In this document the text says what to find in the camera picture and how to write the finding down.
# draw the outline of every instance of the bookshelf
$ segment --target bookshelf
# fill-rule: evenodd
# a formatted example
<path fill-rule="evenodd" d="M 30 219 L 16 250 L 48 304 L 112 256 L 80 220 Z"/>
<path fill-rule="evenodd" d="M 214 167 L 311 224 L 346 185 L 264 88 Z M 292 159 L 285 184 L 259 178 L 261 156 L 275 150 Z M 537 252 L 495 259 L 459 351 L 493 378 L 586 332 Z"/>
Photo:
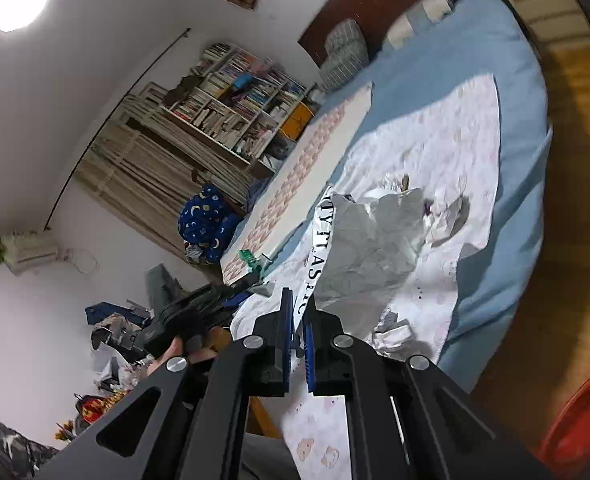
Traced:
<path fill-rule="evenodd" d="M 192 72 L 201 83 L 181 102 L 161 107 L 166 118 L 219 156 L 258 178 L 273 170 L 261 161 L 297 105 L 310 91 L 271 67 L 253 76 L 242 92 L 229 97 L 231 85 L 258 58 L 230 43 L 216 43 Z"/>

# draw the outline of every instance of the red basket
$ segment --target red basket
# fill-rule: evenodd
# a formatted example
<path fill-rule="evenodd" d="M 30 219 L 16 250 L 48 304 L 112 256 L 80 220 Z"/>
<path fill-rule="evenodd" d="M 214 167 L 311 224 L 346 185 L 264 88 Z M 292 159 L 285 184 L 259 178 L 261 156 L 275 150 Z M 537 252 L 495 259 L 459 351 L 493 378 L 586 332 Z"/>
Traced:
<path fill-rule="evenodd" d="M 566 403 L 538 452 L 557 478 L 576 476 L 590 458 L 590 379 Z"/>

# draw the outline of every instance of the crumpled white cloth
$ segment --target crumpled white cloth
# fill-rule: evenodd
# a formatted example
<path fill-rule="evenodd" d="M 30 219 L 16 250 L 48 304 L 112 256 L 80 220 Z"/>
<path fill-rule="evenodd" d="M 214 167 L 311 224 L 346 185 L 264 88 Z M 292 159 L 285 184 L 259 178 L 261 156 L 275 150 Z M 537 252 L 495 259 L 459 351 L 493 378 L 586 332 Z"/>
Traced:
<path fill-rule="evenodd" d="M 335 192 L 361 202 L 387 175 L 401 181 L 408 174 L 411 187 L 421 187 L 436 207 L 431 210 L 434 241 L 422 246 L 415 269 L 400 283 L 325 305 L 341 318 L 346 333 L 399 358 L 422 353 L 437 361 L 457 301 L 457 261 L 488 242 L 498 157 L 498 95 L 491 74 L 471 78 L 444 99 L 381 124 L 352 147 Z M 446 239 L 440 238 L 444 232 L 450 232 Z M 293 254 L 270 274 L 277 282 L 273 296 L 253 296 L 240 308 L 231 324 L 233 338 L 249 335 L 258 316 L 279 308 L 283 286 L 299 289 L 311 240 L 309 226 Z M 379 330 L 384 335 L 377 335 L 374 327 L 384 317 L 389 319 Z M 344 399 L 308 394 L 303 367 L 303 360 L 293 359 L 291 393 L 266 399 L 266 409 L 281 428 L 303 479 L 350 478 Z"/>

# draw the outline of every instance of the beige curtain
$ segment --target beige curtain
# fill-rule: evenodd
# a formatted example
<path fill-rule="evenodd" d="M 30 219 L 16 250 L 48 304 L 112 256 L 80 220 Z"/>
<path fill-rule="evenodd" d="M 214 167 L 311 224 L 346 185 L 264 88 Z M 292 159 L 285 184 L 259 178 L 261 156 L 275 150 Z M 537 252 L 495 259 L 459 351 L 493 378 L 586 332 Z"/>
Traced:
<path fill-rule="evenodd" d="M 183 257 L 177 218 L 201 186 L 192 168 L 138 131 L 109 121 L 75 171 L 95 200 L 146 238 Z"/>

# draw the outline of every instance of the bed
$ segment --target bed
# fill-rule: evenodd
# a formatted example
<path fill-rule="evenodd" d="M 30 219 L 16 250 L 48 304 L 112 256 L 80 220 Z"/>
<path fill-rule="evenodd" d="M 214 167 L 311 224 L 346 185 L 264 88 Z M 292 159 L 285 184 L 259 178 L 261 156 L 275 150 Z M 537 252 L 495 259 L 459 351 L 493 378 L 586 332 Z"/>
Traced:
<path fill-rule="evenodd" d="M 337 3 L 330 0 L 320 14 L 329 5 Z M 378 34 L 372 37 L 381 41 Z M 311 40 L 308 31 L 301 44 L 309 46 L 316 62 L 322 61 L 321 56 L 315 58 L 320 43 Z M 498 188 L 486 248 L 457 263 L 459 295 L 438 359 L 439 367 L 468 392 L 508 330 L 543 237 L 542 197 L 552 132 L 542 72 L 520 25 L 501 0 L 457 0 L 454 12 L 434 28 L 401 49 L 376 54 L 318 113 L 322 116 L 372 82 L 370 110 L 348 152 L 380 124 L 444 98 L 480 73 L 493 75 L 498 93 Z M 329 183 L 338 180 L 344 164 L 345 157 Z M 293 253 L 311 217 L 312 210 L 284 242 L 271 268 Z M 267 409 L 273 414 L 270 405 Z"/>

